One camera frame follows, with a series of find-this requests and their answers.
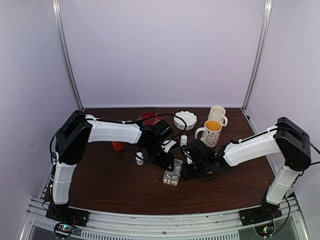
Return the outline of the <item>clear plastic pill organizer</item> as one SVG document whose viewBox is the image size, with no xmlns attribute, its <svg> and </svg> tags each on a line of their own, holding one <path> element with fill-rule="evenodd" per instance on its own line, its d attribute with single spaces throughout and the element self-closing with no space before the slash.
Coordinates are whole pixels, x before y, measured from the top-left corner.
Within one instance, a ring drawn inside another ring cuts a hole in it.
<svg viewBox="0 0 320 240">
<path fill-rule="evenodd" d="M 172 170 L 165 170 L 162 182 L 166 185 L 177 186 L 179 184 L 183 161 L 175 159 Z"/>
</svg>

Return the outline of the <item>orange pill bottle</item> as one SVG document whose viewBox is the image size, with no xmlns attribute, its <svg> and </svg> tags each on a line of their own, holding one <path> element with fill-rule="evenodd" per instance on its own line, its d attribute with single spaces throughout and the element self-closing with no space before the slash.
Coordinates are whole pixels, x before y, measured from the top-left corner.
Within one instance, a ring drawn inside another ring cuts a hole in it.
<svg viewBox="0 0 320 240">
<path fill-rule="evenodd" d="M 116 152 L 121 152 L 124 149 L 124 143 L 123 142 L 113 141 L 112 142 L 112 146 L 113 146 L 113 149 Z"/>
</svg>

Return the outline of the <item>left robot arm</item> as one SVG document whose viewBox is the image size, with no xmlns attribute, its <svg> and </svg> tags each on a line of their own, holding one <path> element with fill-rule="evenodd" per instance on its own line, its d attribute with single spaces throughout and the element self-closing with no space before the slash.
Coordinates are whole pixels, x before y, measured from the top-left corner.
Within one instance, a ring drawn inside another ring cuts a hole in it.
<svg viewBox="0 0 320 240">
<path fill-rule="evenodd" d="M 161 119 L 154 125 L 147 119 L 120 121 L 96 118 L 74 111 L 53 135 L 49 144 L 53 169 L 51 189 L 52 213 L 61 222 L 72 218 L 69 190 L 75 168 L 83 159 L 87 144 L 93 142 L 122 142 L 137 145 L 147 152 L 148 159 L 164 170 L 174 166 L 174 156 L 163 149 L 163 142 L 173 134 L 170 124 Z"/>
</svg>

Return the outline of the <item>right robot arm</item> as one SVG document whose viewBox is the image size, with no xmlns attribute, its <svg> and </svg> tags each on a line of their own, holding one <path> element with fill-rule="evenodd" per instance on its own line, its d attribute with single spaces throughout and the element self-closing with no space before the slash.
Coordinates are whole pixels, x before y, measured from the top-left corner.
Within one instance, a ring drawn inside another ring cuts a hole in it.
<svg viewBox="0 0 320 240">
<path fill-rule="evenodd" d="M 264 132 L 231 141 L 216 150 L 200 139 L 194 139 L 181 152 L 191 161 L 184 163 L 181 169 L 182 176 L 187 180 L 202 177 L 208 172 L 219 173 L 259 157 L 282 154 L 284 163 L 256 210 L 256 216 L 261 221 L 268 220 L 278 210 L 298 176 L 312 163 L 310 136 L 287 117 L 280 117 Z"/>
</svg>

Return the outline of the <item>small white pill bottle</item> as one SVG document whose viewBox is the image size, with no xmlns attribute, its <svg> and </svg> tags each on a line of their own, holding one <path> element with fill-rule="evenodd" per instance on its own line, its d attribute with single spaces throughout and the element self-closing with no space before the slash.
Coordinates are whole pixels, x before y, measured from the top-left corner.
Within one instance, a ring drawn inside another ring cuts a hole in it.
<svg viewBox="0 0 320 240">
<path fill-rule="evenodd" d="M 142 152 L 136 152 L 135 159 L 138 166 L 142 166 L 144 164 L 144 156 Z"/>
</svg>

